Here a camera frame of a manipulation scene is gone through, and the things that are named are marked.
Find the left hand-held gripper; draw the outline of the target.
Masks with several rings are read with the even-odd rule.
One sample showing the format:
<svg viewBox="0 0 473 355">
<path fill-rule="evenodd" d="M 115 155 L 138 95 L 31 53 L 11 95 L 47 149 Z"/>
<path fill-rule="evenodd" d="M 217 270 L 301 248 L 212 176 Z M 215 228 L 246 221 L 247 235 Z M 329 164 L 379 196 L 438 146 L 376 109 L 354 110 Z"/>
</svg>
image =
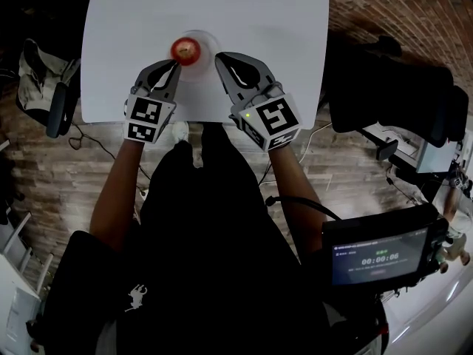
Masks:
<svg viewBox="0 0 473 355">
<path fill-rule="evenodd" d="M 157 141 L 177 107 L 174 95 L 181 69 L 178 62 L 166 59 L 140 71 L 125 103 L 123 136 L 126 140 L 141 143 Z M 164 75 L 167 78 L 159 87 L 156 84 Z"/>
</svg>

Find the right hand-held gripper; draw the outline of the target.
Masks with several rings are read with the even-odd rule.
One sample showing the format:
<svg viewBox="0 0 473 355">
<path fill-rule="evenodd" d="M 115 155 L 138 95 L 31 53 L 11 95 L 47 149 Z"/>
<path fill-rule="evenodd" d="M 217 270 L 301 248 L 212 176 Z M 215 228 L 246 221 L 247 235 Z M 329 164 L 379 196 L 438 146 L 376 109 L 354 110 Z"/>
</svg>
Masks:
<svg viewBox="0 0 473 355">
<path fill-rule="evenodd" d="M 261 150 L 285 146 L 297 137 L 302 123 L 293 96 L 284 92 L 281 83 L 273 82 L 264 62 L 242 53 L 220 52 L 214 63 L 234 104 L 231 118 Z M 273 83 L 252 97 L 262 82 Z"/>
</svg>

